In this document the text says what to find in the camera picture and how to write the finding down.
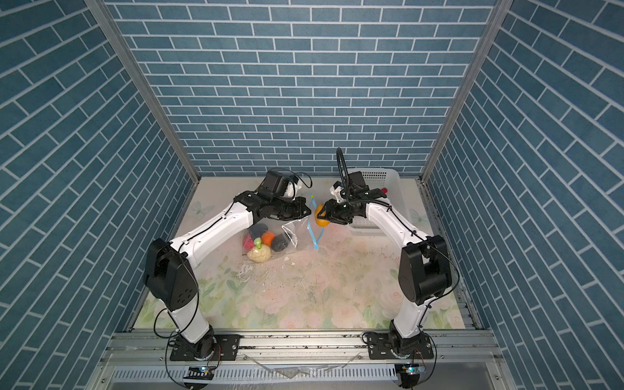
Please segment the toy fruit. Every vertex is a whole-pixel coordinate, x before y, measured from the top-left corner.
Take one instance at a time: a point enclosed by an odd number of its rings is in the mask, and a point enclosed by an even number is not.
[[[281,252],[288,247],[289,239],[286,236],[286,233],[282,233],[276,236],[273,241],[271,241],[271,249],[274,252]]]
[[[245,237],[243,237],[243,250],[245,252],[248,252],[254,246],[255,245],[253,244],[253,239],[251,238],[249,234],[246,234]]]
[[[322,209],[323,205],[316,206],[316,210],[314,211],[314,219],[316,220],[317,225],[324,228],[325,226],[329,225],[329,221],[318,219],[318,213],[320,213]]]
[[[268,246],[271,246],[271,241],[275,238],[275,234],[273,232],[266,232],[262,235],[262,243]]]
[[[259,248],[254,246],[247,252],[247,257],[249,260],[255,261],[256,263],[264,263],[271,258],[271,248],[264,244],[260,244]]]
[[[252,238],[258,238],[262,237],[262,235],[266,233],[267,230],[269,230],[269,228],[266,227],[264,223],[255,223],[250,226],[247,231]]]

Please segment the black joint housing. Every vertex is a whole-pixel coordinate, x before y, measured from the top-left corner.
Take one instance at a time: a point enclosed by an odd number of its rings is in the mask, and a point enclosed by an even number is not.
[[[422,263],[423,257],[429,258],[425,264]],[[451,286],[451,265],[447,257],[446,242],[440,236],[408,244],[401,250],[399,285],[410,302],[422,305],[432,296],[442,295]]]
[[[266,173],[265,179],[262,180],[262,184],[258,187],[258,193],[261,193],[265,198],[269,198],[270,200],[272,200],[273,197],[282,200],[291,200],[288,197],[283,197],[282,194],[286,193],[289,183],[295,186],[298,182],[299,178],[293,173],[269,170]]]
[[[145,285],[165,303],[170,311],[178,310],[197,295],[191,265],[169,243],[157,238],[147,247]]]

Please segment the floral table mat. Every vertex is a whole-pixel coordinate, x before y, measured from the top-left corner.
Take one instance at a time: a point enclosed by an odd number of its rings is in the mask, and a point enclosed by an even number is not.
[[[207,221],[234,195],[255,188],[260,180],[203,178],[177,234]],[[329,194],[324,193],[335,180],[314,178],[311,193],[317,202],[327,199]],[[415,181],[402,179],[401,185],[406,216],[430,232]],[[345,226],[329,224],[318,250],[309,236],[303,237],[304,249],[262,264],[242,255],[242,238],[243,233],[235,235],[195,270],[200,307],[214,328],[384,329],[399,311],[403,299],[397,281],[400,248],[385,236],[353,235]],[[162,308],[164,304],[149,294],[134,327],[151,328]],[[173,323],[161,315],[156,326],[173,328]],[[433,304],[424,327],[464,328],[453,294]]]

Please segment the brick pattern wall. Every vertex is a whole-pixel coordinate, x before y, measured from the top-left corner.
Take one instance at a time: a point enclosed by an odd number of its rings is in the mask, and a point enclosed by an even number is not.
[[[515,0],[431,177],[519,388],[624,388],[623,21]]]
[[[107,1],[203,175],[417,175],[495,1],[209,3]]]
[[[82,0],[0,10],[0,389],[81,388],[190,182]]]

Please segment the plastic bag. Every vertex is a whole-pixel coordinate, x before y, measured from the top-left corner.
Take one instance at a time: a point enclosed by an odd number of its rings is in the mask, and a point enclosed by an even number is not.
[[[256,263],[283,258],[311,245],[308,217],[284,222],[263,219],[247,229],[243,254]]]

